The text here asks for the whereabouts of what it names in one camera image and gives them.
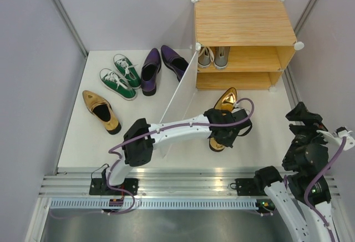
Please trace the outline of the grey sneaker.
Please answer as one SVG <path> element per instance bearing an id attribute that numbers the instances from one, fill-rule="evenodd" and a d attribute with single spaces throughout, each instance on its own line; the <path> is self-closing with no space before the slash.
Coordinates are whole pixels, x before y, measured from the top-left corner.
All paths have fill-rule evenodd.
<path id="1" fill-rule="evenodd" d="M 198 56 L 198 67 L 208 68 L 214 62 L 214 53 L 210 47 L 201 47 Z"/>
<path id="2" fill-rule="evenodd" d="M 216 69 L 225 69 L 229 60 L 230 47 L 216 47 L 215 48 L 215 58 L 214 67 Z"/>

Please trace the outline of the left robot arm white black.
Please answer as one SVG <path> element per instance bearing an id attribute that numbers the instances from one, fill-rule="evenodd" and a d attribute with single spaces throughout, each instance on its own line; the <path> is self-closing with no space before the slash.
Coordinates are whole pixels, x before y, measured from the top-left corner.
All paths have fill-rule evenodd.
<path id="1" fill-rule="evenodd" d="M 118 160 L 106 171 L 102 189 L 109 195 L 117 194 L 132 168 L 151 161 L 153 151 L 177 142 L 194 139 L 214 139 L 231 148 L 239 132 L 252 128 L 251 116 L 243 108 L 228 110 L 209 109 L 196 117 L 164 124 L 149 124 L 138 119 L 128 130 L 124 141 L 109 150 Z"/>

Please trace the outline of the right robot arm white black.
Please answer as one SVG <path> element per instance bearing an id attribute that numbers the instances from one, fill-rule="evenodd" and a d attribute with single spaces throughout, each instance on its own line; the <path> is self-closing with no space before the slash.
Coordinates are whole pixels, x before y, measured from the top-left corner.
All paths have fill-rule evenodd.
<path id="1" fill-rule="evenodd" d="M 293 241 L 337 241 L 332 220 L 331 193 L 325 174 L 343 151 L 354 148 L 346 127 L 330 133 L 319 114 L 299 102 L 286 114 L 294 139 L 282 167 L 293 174 L 282 178 L 265 167 L 255 172 L 253 188 L 267 195 L 286 224 Z"/>

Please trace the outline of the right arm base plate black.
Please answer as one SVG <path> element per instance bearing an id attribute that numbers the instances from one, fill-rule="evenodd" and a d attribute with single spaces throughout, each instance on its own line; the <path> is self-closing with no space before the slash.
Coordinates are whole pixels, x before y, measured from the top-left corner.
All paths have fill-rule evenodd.
<path id="1" fill-rule="evenodd" d="M 264 196 L 265 192 L 260 190 L 253 178 L 235 179 L 236 191 L 238 196 Z"/>

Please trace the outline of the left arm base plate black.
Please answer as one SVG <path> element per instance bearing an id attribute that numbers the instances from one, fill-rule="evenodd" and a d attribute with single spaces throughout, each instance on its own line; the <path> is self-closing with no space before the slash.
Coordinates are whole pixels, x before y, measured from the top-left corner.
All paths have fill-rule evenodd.
<path id="1" fill-rule="evenodd" d="M 114 186 L 114 188 L 124 189 L 132 193 L 132 195 L 136 196 L 138 192 L 139 181 L 136 178 L 126 178 L 122 185 Z M 120 190 L 113 190 L 107 186 L 105 179 L 102 178 L 93 178 L 91 180 L 89 195 L 100 195 L 100 196 L 108 196 L 108 195 L 128 195 L 126 192 Z"/>

